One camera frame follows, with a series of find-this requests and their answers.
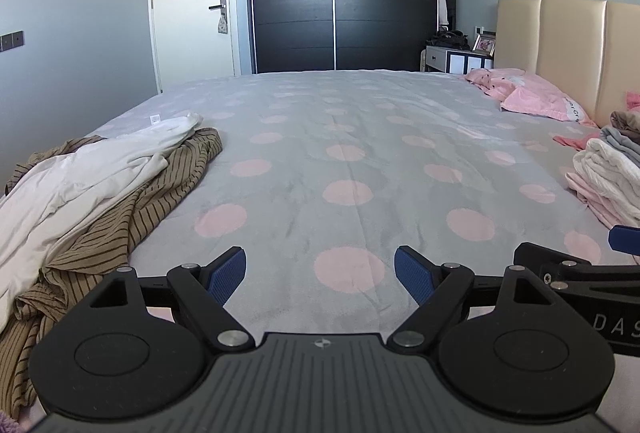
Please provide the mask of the white t-shirt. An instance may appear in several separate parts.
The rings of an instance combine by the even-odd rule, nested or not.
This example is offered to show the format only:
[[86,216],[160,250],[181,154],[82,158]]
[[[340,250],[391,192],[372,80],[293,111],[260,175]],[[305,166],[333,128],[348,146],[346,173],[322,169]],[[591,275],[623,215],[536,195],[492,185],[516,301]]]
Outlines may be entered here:
[[1,200],[1,323],[62,242],[160,174],[202,122],[186,115],[39,162]]

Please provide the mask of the stack of folded clothes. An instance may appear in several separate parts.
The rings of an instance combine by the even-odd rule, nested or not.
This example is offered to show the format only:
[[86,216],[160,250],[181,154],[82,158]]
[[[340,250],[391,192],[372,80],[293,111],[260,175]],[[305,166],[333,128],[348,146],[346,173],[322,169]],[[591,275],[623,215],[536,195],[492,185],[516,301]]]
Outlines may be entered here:
[[608,229],[639,226],[639,108],[612,112],[610,123],[581,140],[554,135],[576,152],[568,188]]

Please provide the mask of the brown striped garment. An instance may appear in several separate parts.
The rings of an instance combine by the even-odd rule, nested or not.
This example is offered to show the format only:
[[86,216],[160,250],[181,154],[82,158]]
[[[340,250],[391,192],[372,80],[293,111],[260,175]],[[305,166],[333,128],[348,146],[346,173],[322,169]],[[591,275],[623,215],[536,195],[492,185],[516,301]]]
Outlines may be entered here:
[[1,412],[20,419],[36,392],[28,375],[34,347],[103,277],[188,196],[222,152],[217,130],[203,128],[167,157],[168,166],[70,239],[38,271],[35,285],[9,306],[1,331]]

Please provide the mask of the coral pink pillow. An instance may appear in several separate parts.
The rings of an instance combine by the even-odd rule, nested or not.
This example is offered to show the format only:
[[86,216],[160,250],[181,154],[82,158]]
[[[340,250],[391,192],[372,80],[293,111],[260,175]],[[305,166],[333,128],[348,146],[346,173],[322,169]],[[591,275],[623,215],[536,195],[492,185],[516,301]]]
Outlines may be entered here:
[[628,112],[638,112],[640,109],[640,94],[637,92],[626,93],[626,109]]

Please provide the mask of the light pink pillow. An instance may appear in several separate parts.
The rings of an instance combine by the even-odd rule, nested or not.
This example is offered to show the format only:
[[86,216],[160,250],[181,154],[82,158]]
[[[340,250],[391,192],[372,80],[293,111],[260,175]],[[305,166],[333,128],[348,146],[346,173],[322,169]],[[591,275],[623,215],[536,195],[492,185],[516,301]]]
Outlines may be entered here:
[[473,69],[464,76],[506,112],[562,122],[594,123],[582,105],[541,76],[516,68]]

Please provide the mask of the beige padded headboard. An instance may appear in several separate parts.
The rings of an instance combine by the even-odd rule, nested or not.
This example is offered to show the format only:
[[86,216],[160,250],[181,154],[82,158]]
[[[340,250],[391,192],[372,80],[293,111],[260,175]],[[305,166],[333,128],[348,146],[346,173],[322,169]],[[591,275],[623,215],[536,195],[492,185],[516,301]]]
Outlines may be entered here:
[[639,92],[639,7],[596,0],[499,0],[494,63],[541,76],[599,126]]

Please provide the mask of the white black nightstand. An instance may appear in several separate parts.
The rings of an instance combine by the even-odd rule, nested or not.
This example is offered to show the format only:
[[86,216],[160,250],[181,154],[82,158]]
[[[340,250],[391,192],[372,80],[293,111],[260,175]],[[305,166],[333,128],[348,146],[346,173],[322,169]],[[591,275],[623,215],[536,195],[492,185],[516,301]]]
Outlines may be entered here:
[[492,67],[494,60],[491,57],[471,51],[427,45],[420,55],[420,70],[426,72],[464,76],[474,69]]

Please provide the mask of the black bag on nightstand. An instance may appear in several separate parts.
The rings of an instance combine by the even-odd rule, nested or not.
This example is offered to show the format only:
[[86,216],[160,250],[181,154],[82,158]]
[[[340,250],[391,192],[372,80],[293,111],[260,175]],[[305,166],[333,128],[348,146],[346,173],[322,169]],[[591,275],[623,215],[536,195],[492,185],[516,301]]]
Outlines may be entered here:
[[426,44],[461,51],[469,51],[470,49],[468,37],[462,31],[445,28],[439,29],[431,39],[427,40]]

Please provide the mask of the picture frame on nightstand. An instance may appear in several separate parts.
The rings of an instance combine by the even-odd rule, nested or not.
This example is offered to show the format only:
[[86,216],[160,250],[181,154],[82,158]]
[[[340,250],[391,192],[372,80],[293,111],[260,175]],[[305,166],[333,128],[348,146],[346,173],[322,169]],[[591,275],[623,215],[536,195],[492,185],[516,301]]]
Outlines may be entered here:
[[476,35],[472,51],[477,54],[492,56],[496,48],[496,34],[490,31],[483,31]]

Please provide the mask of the wall switch panel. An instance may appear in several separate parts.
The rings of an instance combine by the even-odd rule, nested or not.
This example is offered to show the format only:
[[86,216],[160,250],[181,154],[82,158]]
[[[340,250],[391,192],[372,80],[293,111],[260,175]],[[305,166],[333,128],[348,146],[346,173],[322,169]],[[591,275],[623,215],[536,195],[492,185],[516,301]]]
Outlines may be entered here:
[[12,34],[2,34],[0,37],[0,52],[6,52],[24,45],[24,32],[17,31]]

